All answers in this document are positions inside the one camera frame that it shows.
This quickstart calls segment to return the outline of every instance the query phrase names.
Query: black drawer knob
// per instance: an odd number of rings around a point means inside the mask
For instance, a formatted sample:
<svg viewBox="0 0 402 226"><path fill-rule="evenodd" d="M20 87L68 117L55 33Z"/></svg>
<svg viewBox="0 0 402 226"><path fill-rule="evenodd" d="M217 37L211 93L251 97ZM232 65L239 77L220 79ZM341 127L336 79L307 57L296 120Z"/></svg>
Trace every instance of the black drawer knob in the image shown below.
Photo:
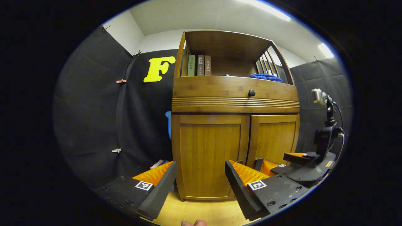
<svg viewBox="0 0 402 226"><path fill-rule="evenodd" d="M253 89L250 89L249 91L248 91L248 95L250 95L250 96L255 96L255 91L253 90Z"/></svg>

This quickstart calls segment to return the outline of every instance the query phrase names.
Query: cabinet door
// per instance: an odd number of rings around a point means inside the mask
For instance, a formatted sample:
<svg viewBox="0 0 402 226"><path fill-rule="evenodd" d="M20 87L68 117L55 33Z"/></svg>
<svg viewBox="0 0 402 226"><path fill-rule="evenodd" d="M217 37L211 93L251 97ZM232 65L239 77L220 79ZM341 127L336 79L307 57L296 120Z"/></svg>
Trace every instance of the cabinet door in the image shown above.
<svg viewBox="0 0 402 226"><path fill-rule="evenodd" d="M180 198L234 198L225 175L225 161L246 161L250 116L172 115L171 120Z"/></svg>
<svg viewBox="0 0 402 226"><path fill-rule="evenodd" d="M252 167L256 158L266 158L278 164L290 164L283 160L283 153L295 151L299 125L300 115L251 116L247 166Z"/></svg>

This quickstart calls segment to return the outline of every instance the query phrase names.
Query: ceiling light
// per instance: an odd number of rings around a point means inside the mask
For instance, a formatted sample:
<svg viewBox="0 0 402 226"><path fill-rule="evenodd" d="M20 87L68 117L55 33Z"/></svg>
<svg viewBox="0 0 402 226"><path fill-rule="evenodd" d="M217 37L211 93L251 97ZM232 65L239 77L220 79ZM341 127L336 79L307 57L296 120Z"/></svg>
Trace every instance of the ceiling light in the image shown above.
<svg viewBox="0 0 402 226"><path fill-rule="evenodd" d="M326 58L331 58L334 57L334 55L331 53L329 48L324 44L321 43L318 45L318 48L321 50L321 52L325 55Z"/></svg>
<svg viewBox="0 0 402 226"><path fill-rule="evenodd" d="M281 11L279 11L277 9L274 9L274 8L266 5L263 2L260 2L260 1L257 1L257 0L238 0L238 1L248 3L248 4L253 5L253 6L257 7L257 8L263 9L263 10L271 13L272 15L275 15L275 16L277 16L277 17L279 17L279 18L281 18L281 19L283 19L283 20L285 20L287 22L289 22L289 20L290 20L289 16L285 15L284 13L282 13Z"/></svg>

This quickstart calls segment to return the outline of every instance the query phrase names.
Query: white wall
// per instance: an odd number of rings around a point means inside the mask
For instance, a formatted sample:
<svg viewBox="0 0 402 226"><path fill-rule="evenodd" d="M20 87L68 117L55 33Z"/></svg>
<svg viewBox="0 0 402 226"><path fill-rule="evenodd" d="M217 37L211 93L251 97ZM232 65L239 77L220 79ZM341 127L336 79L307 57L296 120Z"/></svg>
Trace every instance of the white wall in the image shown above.
<svg viewBox="0 0 402 226"><path fill-rule="evenodd" d="M138 52L138 44L144 35L135 22L130 10L126 10L106 21L103 23L103 27L109 27L106 31L131 55Z"/></svg>
<svg viewBox="0 0 402 226"><path fill-rule="evenodd" d="M138 44L137 49L140 49L142 53L158 51L158 50L166 50L166 49L177 49L180 44L183 31L199 31L199 30L219 31L216 29L197 28L197 29L180 29L180 30L159 32L144 36L140 41L140 43ZM301 59L292 52L289 52L288 50L280 46L278 46L278 49L281 52L283 58L286 60L286 63L289 68L307 63L305 60ZM269 51L269 53L272 55L272 58L274 58L275 63L280 65L278 57L271 51Z"/></svg>

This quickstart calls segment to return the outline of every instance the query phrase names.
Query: blue knit item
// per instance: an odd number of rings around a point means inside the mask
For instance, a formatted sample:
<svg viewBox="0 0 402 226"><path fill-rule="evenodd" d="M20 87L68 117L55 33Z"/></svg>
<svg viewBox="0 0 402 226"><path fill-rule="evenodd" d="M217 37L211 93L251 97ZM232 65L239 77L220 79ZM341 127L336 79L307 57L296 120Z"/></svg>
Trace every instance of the blue knit item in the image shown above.
<svg viewBox="0 0 402 226"><path fill-rule="evenodd" d="M280 77L276 77L272 74L251 74L251 78L259 78L259 79L264 79L264 80L269 80L269 81L274 81L274 82L282 82L282 79Z"/></svg>

